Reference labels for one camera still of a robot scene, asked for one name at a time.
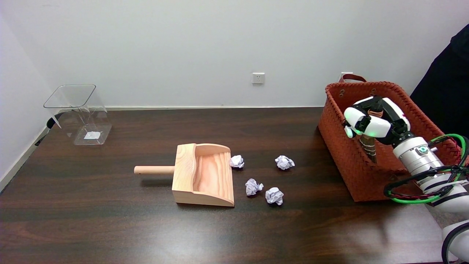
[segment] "crumpled paper ball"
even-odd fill
[[[264,187],[264,185],[261,183],[261,184],[257,184],[256,180],[254,179],[249,179],[248,182],[246,182],[246,195],[249,196],[249,195],[255,195],[257,193],[257,191],[262,191],[262,188]]]
[[[244,166],[244,159],[241,155],[233,156],[230,159],[230,166],[233,168],[242,168]]]
[[[286,170],[295,165],[292,159],[284,155],[280,155],[278,158],[276,158],[275,162],[277,163],[277,167],[279,167],[282,170]]]
[[[265,192],[265,199],[268,203],[276,203],[277,205],[283,204],[283,192],[277,187],[272,187]]]

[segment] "wall socket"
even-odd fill
[[[263,84],[265,82],[265,73],[263,72],[253,72],[252,73],[252,83],[253,84]]]

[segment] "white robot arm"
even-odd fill
[[[370,116],[368,110],[383,111],[381,118]],[[463,149],[464,155],[459,165],[445,166],[433,153],[438,142],[448,137],[437,138],[429,143],[422,137],[410,132],[410,123],[402,110],[389,98],[379,96],[365,98],[353,104],[344,111],[344,130],[349,138],[356,135],[367,135],[376,138],[385,145],[392,145],[394,155],[404,164],[412,177],[386,186],[384,193],[396,202],[402,203],[430,203],[435,208],[457,213],[469,219],[469,194],[462,184],[466,181],[458,180],[461,174],[468,174],[464,161],[469,150]],[[455,135],[461,144],[469,147],[469,140]],[[416,180],[424,193],[422,198],[393,194],[392,189]],[[462,221],[443,229],[442,258],[448,261],[448,251],[461,260],[469,262],[469,220]]]

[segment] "baseboard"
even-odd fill
[[[170,109],[231,109],[231,108],[312,108],[319,106],[110,106],[108,111],[132,111],[132,110],[170,110]]]
[[[44,128],[44,130],[36,137],[36,139],[30,144],[30,147],[27,148],[21,156],[18,158],[18,160],[11,166],[11,168],[8,170],[8,172],[3,176],[3,178],[0,179],[0,193],[3,192],[3,189],[8,185],[8,183],[13,179],[15,174],[20,170],[21,166],[28,160],[29,156],[34,152],[34,150],[37,148],[34,144],[39,141],[42,137],[44,137],[47,132],[49,132],[49,129],[47,127]]]

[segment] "wooden dustpan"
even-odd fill
[[[135,174],[173,175],[174,200],[218,206],[235,206],[231,150],[216,144],[177,146],[174,166],[136,166]]]

